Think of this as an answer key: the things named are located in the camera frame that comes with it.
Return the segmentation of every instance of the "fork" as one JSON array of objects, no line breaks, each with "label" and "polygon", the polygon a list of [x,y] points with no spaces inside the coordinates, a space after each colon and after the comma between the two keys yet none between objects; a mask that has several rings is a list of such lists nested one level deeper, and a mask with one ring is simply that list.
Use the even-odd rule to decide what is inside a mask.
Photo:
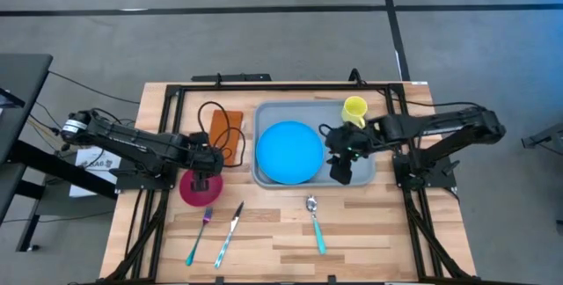
[{"label": "fork", "polygon": [[195,240],[194,248],[192,249],[190,255],[186,259],[187,266],[191,266],[192,263],[194,263],[195,250],[197,249],[197,245],[200,243],[201,233],[203,232],[203,228],[205,227],[205,225],[208,224],[209,221],[211,221],[212,215],[213,215],[213,209],[211,207],[205,208],[205,214],[203,214],[203,224],[201,225],[200,234],[197,236],[197,239]]}]

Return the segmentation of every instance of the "blue plate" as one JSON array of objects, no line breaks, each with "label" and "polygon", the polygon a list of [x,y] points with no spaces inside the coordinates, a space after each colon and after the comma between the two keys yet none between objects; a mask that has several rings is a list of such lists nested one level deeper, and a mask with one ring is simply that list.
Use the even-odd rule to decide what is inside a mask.
[{"label": "blue plate", "polygon": [[313,129],[301,122],[279,122],[259,138],[256,158],[270,179],[285,185],[300,184],[322,166],[323,143]]}]

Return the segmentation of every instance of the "silverware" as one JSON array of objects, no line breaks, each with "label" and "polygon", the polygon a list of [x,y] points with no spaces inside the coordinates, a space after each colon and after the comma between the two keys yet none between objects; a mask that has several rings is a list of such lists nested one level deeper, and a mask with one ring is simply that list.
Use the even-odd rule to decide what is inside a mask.
[{"label": "silverware", "polygon": [[201,233],[203,232],[203,228],[205,228],[205,225],[208,224],[209,221],[211,221],[212,215],[213,215],[213,209],[211,207],[205,208],[205,214],[203,214],[203,223],[201,224],[200,234],[197,236],[197,239],[195,240],[194,248],[192,249],[190,255],[186,259],[187,266],[191,266],[192,263],[194,263],[195,249],[197,249],[197,245],[200,243],[200,238],[201,238]]},{"label": "silverware", "polygon": [[225,255],[225,251],[227,251],[227,247],[229,246],[229,242],[230,242],[230,237],[232,237],[232,232],[237,227],[238,218],[240,217],[240,212],[243,210],[244,205],[245,205],[245,201],[240,203],[237,211],[235,212],[235,215],[232,217],[232,220],[230,221],[229,235],[227,235],[227,239],[225,240],[225,243],[223,244],[223,247],[221,248],[221,251],[219,252],[219,256],[217,257],[217,260],[215,261],[215,268],[219,268],[221,266],[221,261],[223,260],[223,255]]},{"label": "silverware", "polygon": [[317,235],[318,251],[321,255],[323,255],[326,253],[326,246],[325,240],[323,240],[323,233],[321,232],[320,226],[317,222],[317,200],[315,200],[315,197],[312,195],[308,196],[307,200],[305,201],[305,206],[307,207],[307,210],[311,212],[313,225],[315,226],[315,234]]}]

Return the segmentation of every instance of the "white paper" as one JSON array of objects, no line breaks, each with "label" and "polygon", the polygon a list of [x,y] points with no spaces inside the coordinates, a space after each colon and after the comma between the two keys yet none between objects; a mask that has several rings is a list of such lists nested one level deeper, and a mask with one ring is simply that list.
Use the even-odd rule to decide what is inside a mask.
[{"label": "white paper", "polygon": [[[75,162],[76,166],[83,165],[87,166],[91,163],[91,161],[95,160],[102,149],[98,147],[91,147],[89,149],[81,149],[77,152],[77,161]],[[105,179],[108,182],[115,184],[117,178],[113,176],[109,170],[118,168],[120,166],[121,157],[116,156],[115,154],[104,151],[102,156],[92,165],[90,165],[86,171],[98,176],[99,178]],[[71,186],[69,196],[70,197],[84,197],[84,196],[93,196],[95,193],[80,188],[78,186]]]}]

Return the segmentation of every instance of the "wooden table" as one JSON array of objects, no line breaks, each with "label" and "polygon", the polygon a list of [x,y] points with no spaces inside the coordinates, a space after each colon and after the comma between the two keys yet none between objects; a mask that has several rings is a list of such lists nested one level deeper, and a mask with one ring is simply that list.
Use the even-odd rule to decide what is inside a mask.
[{"label": "wooden table", "polygon": [[[165,83],[145,85],[135,124],[137,128],[157,132],[165,87]],[[405,90],[408,100],[432,101],[425,84],[405,83]],[[186,266],[186,257],[201,227],[203,209],[186,205],[178,189],[171,191],[157,281],[213,282],[216,276],[224,276],[226,282],[326,281],[329,274],[335,274],[338,281],[415,281],[417,277],[406,212],[402,193],[395,186],[389,151],[376,154],[377,175],[373,182],[362,187],[266,190],[252,179],[252,118],[259,103],[281,99],[345,99],[351,95],[368,101],[369,117],[387,114],[384,97],[375,91],[188,92],[180,132],[199,131],[196,114],[205,101],[212,99],[226,110],[242,111],[242,129],[247,141],[245,162],[241,167],[223,170],[223,192],[214,205],[213,219],[204,230],[191,267]],[[170,113],[174,112],[174,107],[172,103]],[[213,110],[215,108],[210,106],[202,114],[207,130]],[[409,105],[411,115],[433,112],[432,107]],[[172,125],[172,116],[168,126]],[[431,145],[439,139],[438,136],[425,137],[422,146]],[[240,142],[237,161],[241,149]],[[474,274],[457,201],[443,189],[428,189],[427,192],[436,236],[459,266]],[[307,194],[318,197],[318,220],[327,247],[324,256],[318,255],[311,216],[304,209],[304,196]],[[110,274],[123,259],[136,196],[136,191],[130,191],[119,197],[100,276]],[[221,267],[215,269],[213,264],[229,231],[230,219],[242,200],[245,208],[240,222]],[[136,240],[139,222],[140,215],[136,219],[133,241]],[[431,275],[428,246],[422,235],[420,240],[427,274]],[[141,276],[148,273],[149,259],[150,251],[145,250]]]}]

